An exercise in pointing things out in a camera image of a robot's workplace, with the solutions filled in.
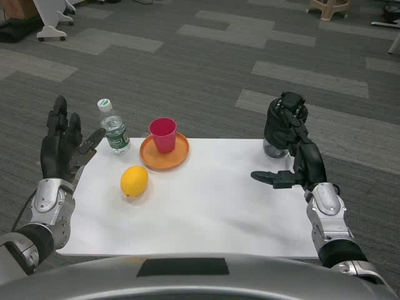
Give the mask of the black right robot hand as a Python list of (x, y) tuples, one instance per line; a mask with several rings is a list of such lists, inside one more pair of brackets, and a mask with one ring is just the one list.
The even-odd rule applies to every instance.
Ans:
[(274, 189), (300, 185), (304, 190), (327, 181), (324, 162), (316, 144), (308, 138), (304, 122), (287, 109), (280, 109), (278, 119), (289, 132), (276, 131), (274, 135), (284, 141), (289, 154), (294, 157), (293, 171), (253, 171), (251, 177)]

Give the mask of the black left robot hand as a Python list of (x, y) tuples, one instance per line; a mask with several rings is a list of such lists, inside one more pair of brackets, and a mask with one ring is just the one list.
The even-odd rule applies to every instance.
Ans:
[(86, 140), (81, 133), (79, 114), (68, 114), (68, 104), (58, 96), (47, 117), (47, 136), (41, 144), (41, 169), (44, 179), (58, 178), (73, 183), (80, 167), (96, 154), (106, 130), (95, 130)]

